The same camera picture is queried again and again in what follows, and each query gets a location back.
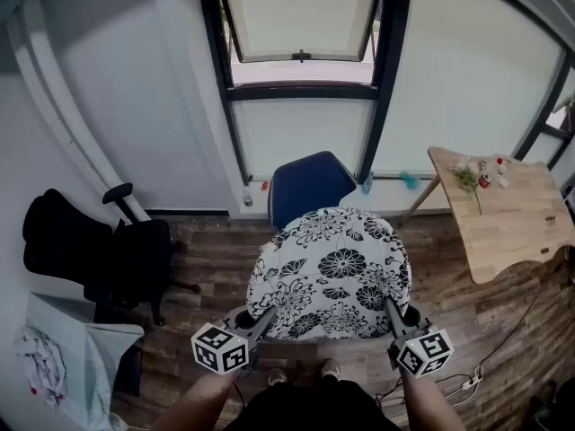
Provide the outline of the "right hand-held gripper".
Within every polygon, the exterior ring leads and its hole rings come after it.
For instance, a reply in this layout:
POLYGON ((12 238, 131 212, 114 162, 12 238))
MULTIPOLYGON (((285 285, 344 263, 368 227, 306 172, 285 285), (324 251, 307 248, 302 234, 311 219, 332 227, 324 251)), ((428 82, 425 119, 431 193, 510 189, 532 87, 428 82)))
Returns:
POLYGON ((388 356, 394 370, 402 368, 415 378, 440 370, 454 349, 446 330, 440 330, 416 306, 402 312, 393 299, 385 299, 385 317, 394 341, 388 356))

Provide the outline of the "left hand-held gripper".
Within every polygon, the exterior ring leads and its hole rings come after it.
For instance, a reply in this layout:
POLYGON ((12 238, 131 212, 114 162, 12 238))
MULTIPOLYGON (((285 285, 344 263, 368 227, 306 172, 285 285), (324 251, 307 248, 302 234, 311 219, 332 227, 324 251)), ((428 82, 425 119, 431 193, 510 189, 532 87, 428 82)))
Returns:
POLYGON ((255 320, 246 306, 233 309, 223 319, 205 323, 191 338, 196 363, 224 375, 249 364, 257 338, 264 337, 277 319, 270 307, 255 320))

